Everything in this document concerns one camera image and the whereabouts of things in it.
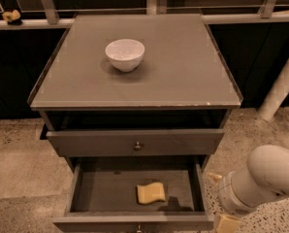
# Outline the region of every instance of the closed drawer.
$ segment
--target closed drawer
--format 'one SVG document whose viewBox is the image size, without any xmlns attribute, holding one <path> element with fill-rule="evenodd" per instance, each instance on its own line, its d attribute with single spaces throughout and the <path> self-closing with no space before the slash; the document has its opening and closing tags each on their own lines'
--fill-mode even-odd
<svg viewBox="0 0 289 233">
<path fill-rule="evenodd" d="M 63 232 L 211 230 L 197 159 L 180 156 L 84 158 L 75 169 Z M 140 205 L 136 186 L 160 182 L 166 202 Z"/>
<path fill-rule="evenodd" d="M 213 154 L 222 129 L 49 131 L 61 156 Z"/>
</svg>

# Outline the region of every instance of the white pipe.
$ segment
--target white pipe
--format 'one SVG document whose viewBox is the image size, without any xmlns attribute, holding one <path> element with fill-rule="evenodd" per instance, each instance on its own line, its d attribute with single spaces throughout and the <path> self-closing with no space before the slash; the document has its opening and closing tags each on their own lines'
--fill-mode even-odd
<svg viewBox="0 0 289 233">
<path fill-rule="evenodd" d="M 265 120 L 271 120 L 289 93 L 289 59 L 274 82 L 258 114 Z"/>
</svg>

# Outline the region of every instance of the bowl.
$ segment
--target bowl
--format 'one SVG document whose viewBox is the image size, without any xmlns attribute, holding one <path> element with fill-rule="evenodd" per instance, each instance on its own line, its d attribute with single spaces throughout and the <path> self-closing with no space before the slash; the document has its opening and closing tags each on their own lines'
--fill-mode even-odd
<svg viewBox="0 0 289 233">
<path fill-rule="evenodd" d="M 144 54 L 145 46 L 132 39 L 117 40 L 106 46 L 108 60 L 122 72 L 131 72 L 138 67 Z"/>
</svg>

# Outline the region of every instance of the speckled floor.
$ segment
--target speckled floor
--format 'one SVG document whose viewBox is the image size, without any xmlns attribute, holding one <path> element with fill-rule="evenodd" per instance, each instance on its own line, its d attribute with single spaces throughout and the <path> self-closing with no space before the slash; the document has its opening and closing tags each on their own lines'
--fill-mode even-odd
<svg viewBox="0 0 289 233">
<path fill-rule="evenodd" d="M 53 216 L 62 216 L 72 172 L 48 141 L 40 141 L 41 119 L 0 120 L 0 232 L 58 233 Z M 289 108 L 280 108 L 271 122 L 254 109 L 234 110 L 225 136 L 204 172 L 209 210 L 222 212 L 216 184 L 208 173 L 238 170 L 255 147 L 289 149 Z M 289 233 L 289 199 L 266 204 L 242 218 L 237 233 Z"/>
</svg>

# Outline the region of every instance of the sponge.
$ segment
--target sponge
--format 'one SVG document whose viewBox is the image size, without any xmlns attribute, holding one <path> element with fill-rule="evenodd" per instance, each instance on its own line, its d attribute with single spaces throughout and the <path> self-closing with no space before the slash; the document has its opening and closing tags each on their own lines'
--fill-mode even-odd
<svg viewBox="0 0 289 233">
<path fill-rule="evenodd" d="M 138 202 L 148 205 L 156 201 L 166 201 L 164 185 L 162 183 L 150 183 L 137 185 Z"/>
</svg>

